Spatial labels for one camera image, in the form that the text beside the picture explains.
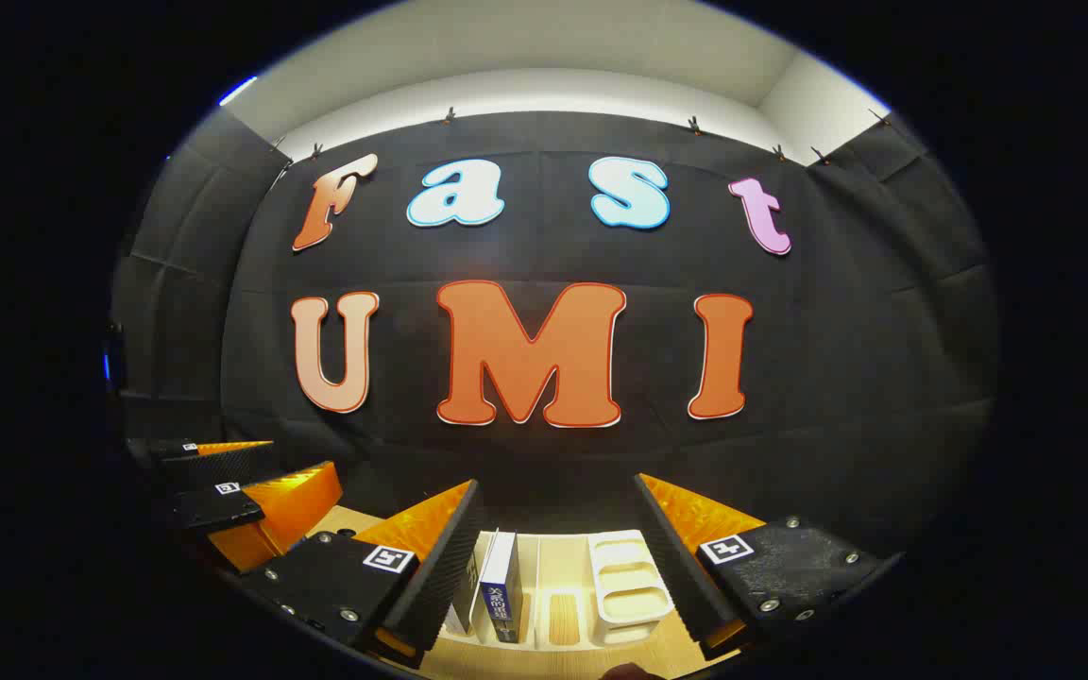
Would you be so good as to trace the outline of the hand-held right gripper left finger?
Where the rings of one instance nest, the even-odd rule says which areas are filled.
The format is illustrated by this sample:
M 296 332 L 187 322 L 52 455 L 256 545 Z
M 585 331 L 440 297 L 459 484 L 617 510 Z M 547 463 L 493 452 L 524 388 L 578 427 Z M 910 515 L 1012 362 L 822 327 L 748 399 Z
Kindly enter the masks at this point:
M 333 645 L 418 669 L 467 579 L 483 521 L 471 479 L 357 535 L 318 531 L 239 586 Z

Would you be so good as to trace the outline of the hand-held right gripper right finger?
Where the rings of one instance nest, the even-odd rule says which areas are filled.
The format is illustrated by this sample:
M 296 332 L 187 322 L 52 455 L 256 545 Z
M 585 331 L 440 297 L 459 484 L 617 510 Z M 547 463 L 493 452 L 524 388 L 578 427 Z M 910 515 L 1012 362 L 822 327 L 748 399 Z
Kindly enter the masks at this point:
M 634 489 L 640 533 L 707 662 L 789 650 L 903 558 L 864 551 L 802 514 L 764 521 L 644 473 Z

